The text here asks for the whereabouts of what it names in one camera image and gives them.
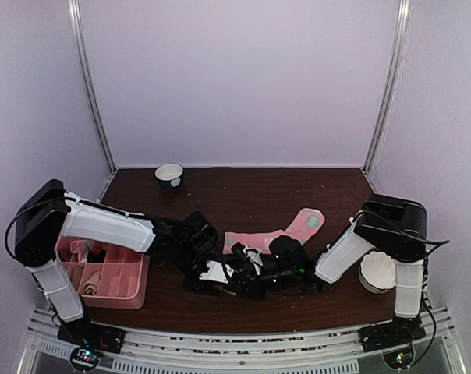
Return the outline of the brown beige argyle sock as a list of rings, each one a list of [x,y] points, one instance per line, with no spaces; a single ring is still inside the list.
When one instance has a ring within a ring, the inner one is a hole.
[[[238,288],[237,285],[234,285],[234,284],[216,283],[214,285],[214,287],[217,290],[222,291],[224,293],[227,293],[229,295],[233,295],[233,296],[238,296],[239,295],[239,288]]]

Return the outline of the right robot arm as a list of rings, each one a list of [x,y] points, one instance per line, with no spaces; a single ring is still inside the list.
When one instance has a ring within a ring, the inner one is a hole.
[[[393,196],[372,194],[365,200],[348,226],[317,260],[311,260],[300,241],[280,235],[268,244],[267,256],[273,256],[280,272],[319,284],[338,281],[371,249],[393,259],[395,264],[396,319],[386,326],[386,338],[393,344],[403,343],[416,330],[414,319],[420,314],[426,262],[432,253],[449,243],[426,239],[427,211],[417,202]]]

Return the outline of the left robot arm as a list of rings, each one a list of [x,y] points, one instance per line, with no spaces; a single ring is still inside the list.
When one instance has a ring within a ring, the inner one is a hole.
[[[52,179],[16,212],[4,234],[7,253],[34,277],[69,335],[82,346],[98,338],[86,307],[141,309],[153,257],[184,274],[196,291],[227,284],[229,269],[212,259],[218,235],[198,211],[183,220],[94,203]]]

